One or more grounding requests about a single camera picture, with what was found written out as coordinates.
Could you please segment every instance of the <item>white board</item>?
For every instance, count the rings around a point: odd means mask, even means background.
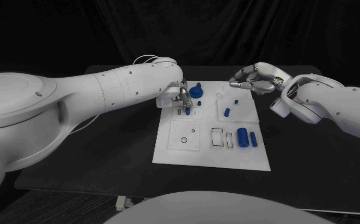
[[[205,94],[193,99],[192,114],[186,116],[183,102],[161,109],[153,163],[269,171],[251,91],[232,88],[229,82],[209,81],[187,81],[189,89],[197,82]],[[223,116],[225,108],[231,109],[229,117]],[[212,145],[213,128],[222,129],[225,147],[215,148]],[[252,146],[251,138],[249,147],[239,146],[239,128],[246,128],[248,136],[255,133],[258,147]],[[226,133],[232,135],[233,148],[226,145]]]

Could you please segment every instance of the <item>white cable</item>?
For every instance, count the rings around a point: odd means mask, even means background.
[[[146,63],[149,60],[154,59],[154,58],[161,58],[161,57],[154,56],[154,57],[149,58],[149,59],[144,61],[144,63]]]
[[[140,56],[138,58],[141,58],[141,57],[144,57],[144,56],[156,56],[156,55],[143,55],[143,56]],[[134,60],[133,65],[136,64],[138,58]]]
[[[81,131],[82,129],[85,129],[85,128],[92,124],[92,122],[97,120],[98,116],[100,116],[100,115],[97,115],[97,117],[92,119],[92,121],[91,121],[81,129],[75,130],[71,134],[74,134],[75,132],[78,132],[78,131]]]

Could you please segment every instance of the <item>black backdrop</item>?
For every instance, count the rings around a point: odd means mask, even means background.
[[[82,74],[143,54],[180,65],[314,65],[359,85],[359,0],[0,0],[2,71]]]

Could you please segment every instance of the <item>floor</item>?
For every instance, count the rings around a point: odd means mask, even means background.
[[[19,172],[7,173],[0,187],[0,223],[6,224],[102,224],[117,213],[117,196],[17,190]],[[143,201],[133,199],[134,204]],[[339,224],[360,223],[360,216],[316,213]]]

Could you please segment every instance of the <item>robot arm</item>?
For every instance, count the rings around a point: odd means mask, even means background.
[[[249,74],[246,82],[239,82],[245,74]],[[316,74],[291,77],[267,63],[241,69],[229,83],[232,87],[251,89],[258,94],[280,90],[281,97],[269,108],[281,117],[287,117],[291,112],[313,124],[324,117],[330,118],[346,133],[360,137],[360,88],[344,87],[333,79]]]
[[[0,182],[39,162],[91,117],[157,97],[192,108],[183,71],[172,58],[66,78],[0,73]]]

